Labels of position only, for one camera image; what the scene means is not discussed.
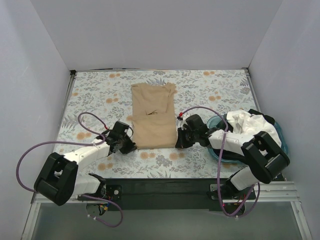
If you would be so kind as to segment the beige t shirt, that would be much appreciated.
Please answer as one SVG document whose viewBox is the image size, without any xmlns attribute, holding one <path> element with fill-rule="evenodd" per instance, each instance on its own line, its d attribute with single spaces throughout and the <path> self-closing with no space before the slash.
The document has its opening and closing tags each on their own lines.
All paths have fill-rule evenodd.
<svg viewBox="0 0 320 240">
<path fill-rule="evenodd" d="M 173 148 L 177 142 L 176 85 L 136 83 L 131 86 L 133 141 L 138 149 Z"/>
</svg>

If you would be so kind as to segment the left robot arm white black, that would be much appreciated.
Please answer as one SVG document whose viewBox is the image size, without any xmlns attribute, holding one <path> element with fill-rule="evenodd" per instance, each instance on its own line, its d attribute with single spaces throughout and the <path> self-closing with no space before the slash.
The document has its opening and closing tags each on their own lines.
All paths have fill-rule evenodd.
<svg viewBox="0 0 320 240">
<path fill-rule="evenodd" d="M 50 154 L 34 183 L 34 190 L 58 206 L 73 196 L 83 194 L 95 200 L 113 199 L 113 191 L 120 191 L 120 187 L 109 187 L 103 177 L 94 173 L 81 176 L 79 171 L 118 151 L 126 155 L 136 150 L 136 144 L 127 134 L 130 128 L 128 124 L 117 121 L 113 128 L 96 137 L 91 146 L 65 154 Z"/>
</svg>

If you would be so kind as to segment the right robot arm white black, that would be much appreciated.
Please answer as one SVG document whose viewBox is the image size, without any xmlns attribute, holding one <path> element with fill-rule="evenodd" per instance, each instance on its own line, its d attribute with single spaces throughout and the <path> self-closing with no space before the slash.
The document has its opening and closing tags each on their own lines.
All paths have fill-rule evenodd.
<svg viewBox="0 0 320 240">
<path fill-rule="evenodd" d="M 212 196 L 237 199 L 245 189 L 257 184 L 269 184 L 290 164 L 290 159 L 266 131 L 254 134 L 225 132 L 222 121 L 208 128 L 197 115 L 182 121 L 177 129 L 175 148 L 186 149 L 198 143 L 221 154 L 222 159 L 237 159 L 246 167 L 232 174 L 223 184 L 218 184 Z"/>
</svg>

